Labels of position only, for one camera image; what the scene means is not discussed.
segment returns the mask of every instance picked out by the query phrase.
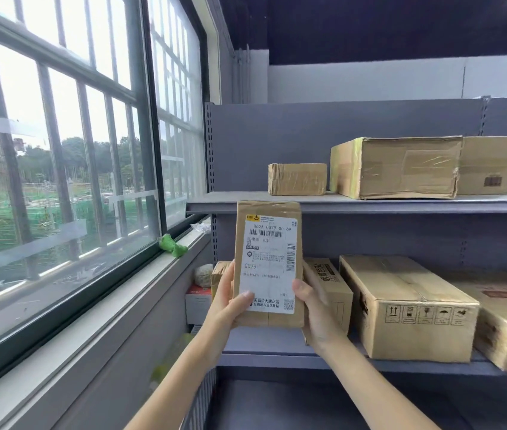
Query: window sill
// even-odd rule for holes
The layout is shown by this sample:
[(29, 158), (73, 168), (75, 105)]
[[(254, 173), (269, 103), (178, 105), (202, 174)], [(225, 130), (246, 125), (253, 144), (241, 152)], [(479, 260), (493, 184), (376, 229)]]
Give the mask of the window sill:
[(0, 428), (51, 428), (209, 241), (190, 231), (183, 257), (161, 254), (3, 376)]

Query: red and white box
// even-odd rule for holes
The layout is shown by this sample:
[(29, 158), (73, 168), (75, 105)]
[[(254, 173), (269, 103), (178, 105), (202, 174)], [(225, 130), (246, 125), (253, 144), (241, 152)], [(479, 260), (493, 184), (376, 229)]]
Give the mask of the red and white box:
[(201, 325), (212, 305), (212, 289), (192, 285), (186, 291), (186, 323)]

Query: dark ceiling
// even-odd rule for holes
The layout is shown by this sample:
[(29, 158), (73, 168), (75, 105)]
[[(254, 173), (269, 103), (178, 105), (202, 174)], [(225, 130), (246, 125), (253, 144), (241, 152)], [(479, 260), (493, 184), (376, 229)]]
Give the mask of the dark ceiling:
[(507, 0), (220, 0), (272, 65), (507, 54)]

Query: hand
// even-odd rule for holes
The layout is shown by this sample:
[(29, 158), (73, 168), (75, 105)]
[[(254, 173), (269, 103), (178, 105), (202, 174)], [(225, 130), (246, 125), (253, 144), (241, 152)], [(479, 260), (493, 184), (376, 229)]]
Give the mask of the hand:
[(302, 280), (293, 279), (292, 288), (309, 310), (309, 319), (303, 327), (303, 334), (315, 352), (326, 358), (325, 355), (335, 344), (348, 340), (347, 334), (333, 318), (327, 295), (319, 284), (312, 288)]
[(207, 316), (196, 335), (196, 340), (204, 345), (205, 357), (210, 367), (215, 366), (228, 342), (229, 332), (235, 318), (253, 302), (253, 293), (245, 291), (232, 299), (233, 272), (235, 260), (226, 268), (218, 285), (215, 298), (207, 311)]

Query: person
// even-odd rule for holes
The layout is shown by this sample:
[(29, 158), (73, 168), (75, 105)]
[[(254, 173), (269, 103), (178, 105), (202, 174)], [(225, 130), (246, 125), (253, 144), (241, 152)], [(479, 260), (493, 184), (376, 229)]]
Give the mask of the person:
[[(235, 318), (253, 302), (245, 291), (232, 299), (235, 262), (223, 274), (200, 332), (125, 430), (177, 430), (196, 391), (228, 341)], [(349, 341), (327, 307), (321, 288), (299, 279), (293, 292), (307, 306), (307, 341), (333, 370), (372, 430), (438, 430), (439, 427), (383, 377)]]

